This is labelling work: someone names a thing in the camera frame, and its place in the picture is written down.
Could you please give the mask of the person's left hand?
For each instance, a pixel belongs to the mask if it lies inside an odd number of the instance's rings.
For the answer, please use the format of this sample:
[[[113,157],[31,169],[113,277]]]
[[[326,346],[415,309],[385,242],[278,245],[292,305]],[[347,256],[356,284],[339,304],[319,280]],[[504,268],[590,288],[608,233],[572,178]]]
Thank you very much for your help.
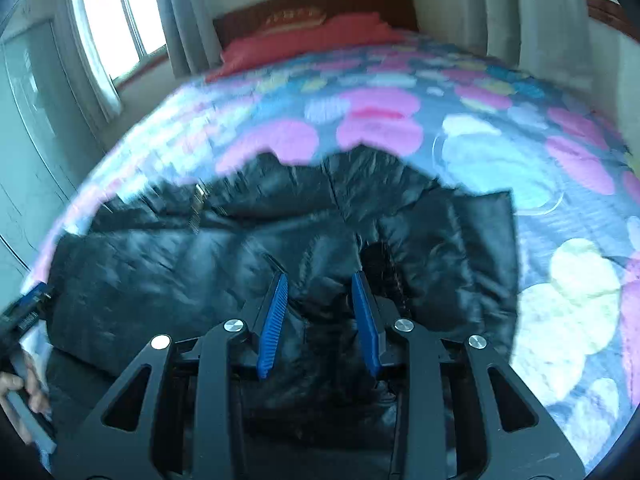
[[[32,444],[34,440],[32,434],[27,429],[21,419],[21,416],[12,408],[6,396],[9,392],[25,391],[28,395],[28,407],[36,414],[44,414],[49,411],[49,399],[47,393],[42,390],[42,385],[35,362],[28,352],[23,352],[23,360],[26,366],[26,377],[13,375],[7,372],[1,373],[0,389],[1,389],[1,408],[6,414],[9,423],[25,444]]]

